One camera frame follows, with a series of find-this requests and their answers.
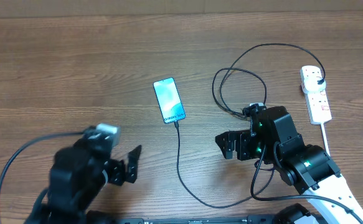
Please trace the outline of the blue Samsung Galaxy smartphone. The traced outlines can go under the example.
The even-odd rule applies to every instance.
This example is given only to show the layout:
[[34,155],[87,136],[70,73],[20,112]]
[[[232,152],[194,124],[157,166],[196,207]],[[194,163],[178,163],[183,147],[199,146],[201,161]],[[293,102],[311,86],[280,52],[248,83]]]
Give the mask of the blue Samsung Galaxy smartphone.
[[153,88],[165,124],[186,118],[186,113],[173,77],[154,82]]

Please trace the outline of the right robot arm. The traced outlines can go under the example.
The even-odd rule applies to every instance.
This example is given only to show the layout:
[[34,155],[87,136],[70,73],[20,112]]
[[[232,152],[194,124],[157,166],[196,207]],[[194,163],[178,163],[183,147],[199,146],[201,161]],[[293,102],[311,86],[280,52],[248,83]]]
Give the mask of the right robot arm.
[[226,159],[258,159],[272,164],[281,179],[306,199],[327,223],[363,223],[363,209],[332,157],[320,146],[305,144],[283,106],[254,104],[243,109],[250,128],[215,138]]

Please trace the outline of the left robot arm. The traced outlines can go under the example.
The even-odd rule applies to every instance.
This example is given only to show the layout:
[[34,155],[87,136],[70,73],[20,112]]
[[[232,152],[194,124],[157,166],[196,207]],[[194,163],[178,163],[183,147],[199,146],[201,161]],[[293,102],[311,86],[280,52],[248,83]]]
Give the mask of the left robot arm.
[[49,186],[38,196],[26,223],[117,223],[113,215],[88,211],[106,184],[135,183],[142,146],[128,153],[128,164],[111,158],[113,139],[81,138],[59,150]]

